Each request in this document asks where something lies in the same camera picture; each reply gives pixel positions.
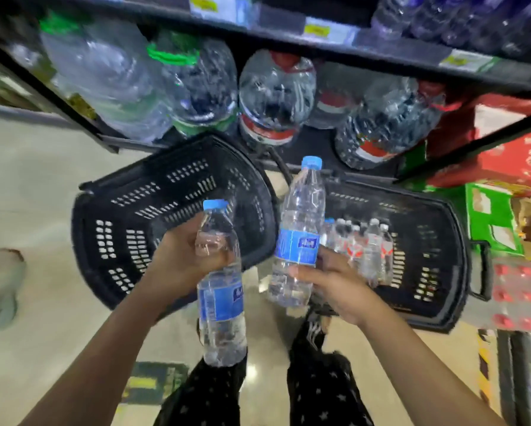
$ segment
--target blue bottle cap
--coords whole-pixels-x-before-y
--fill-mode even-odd
[[[226,209],[228,202],[224,199],[205,200],[202,202],[202,208],[207,211],[208,209]]]
[[[321,159],[321,157],[306,156],[303,157],[303,160],[301,161],[302,169],[320,170],[321,167],[323,167],[323,160]]]

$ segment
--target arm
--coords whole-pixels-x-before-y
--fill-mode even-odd
[[[295,266],[291,274],[318,286],[333,309],[364,332],[415,426],[505,426],[364,284],[345,256],[327,249],[319,255],[319,269]]]
[[[164,308],[190,293],[208,272],[224,267],[218,253],[196,257],[194,239],[202,214],[167,232],[153,262],[68,370],[21,426],[109,426],[135,358]]]

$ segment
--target star-patterned pants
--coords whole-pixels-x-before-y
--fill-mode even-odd
[[[350,362],[340,353],[323,353],[313,326],[304,323],[289,352],[290,426],[372,426]],[[237,365],[216,368],[200,360],[163,403],[155,426],[239,426],[246,361],[247,356]]]

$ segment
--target tile floor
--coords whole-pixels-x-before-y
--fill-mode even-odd
[[[82,281],[71,250],[70,210],[78,184],[143,156],[135,151],[109,154],[81,132],[0,120],[0,246],[20,249],[28,262],[19,314],[0,331],[0,426],[15,425],[23,418],[109,314]],[[274,186],[284,188],[278,174],[271,178]],[[244,274],[244,283],[248,284],[250,356],[240,397],[241,422],[244,426],[285,425],[289,414],[286,347],[289,329],[297,320],[258,293],[255,268]],[[158,323],[138,360],[194,366],[201,356],[195,320],[196,310],[187,308]],[[449,336],[420,335],[477,393],[476,329],[460,322]],[[377,425],[411,425],[359,330],[333,320],[325,349],[337,349],[351,360]],[[494,368],[496,353],[492,358]],[[120,406],[113,424],[151,425],[157,410]]]

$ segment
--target hand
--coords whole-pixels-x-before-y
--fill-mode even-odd
[[[346,256],[324,246],[319,247],[316,269],[290,266],[289,274],[314,284],[343,320],[357,326],[361,324],[364,308],[380,300],[366,285],[366,280],[348,264]]]
[[[163,309],[193,291],[208,273],[233,260],[233,255],[225,250],[206,257],[196,256],[194,241],[203,217],[200,212],[165,233],[147,272],[133,292],[148,296]]]

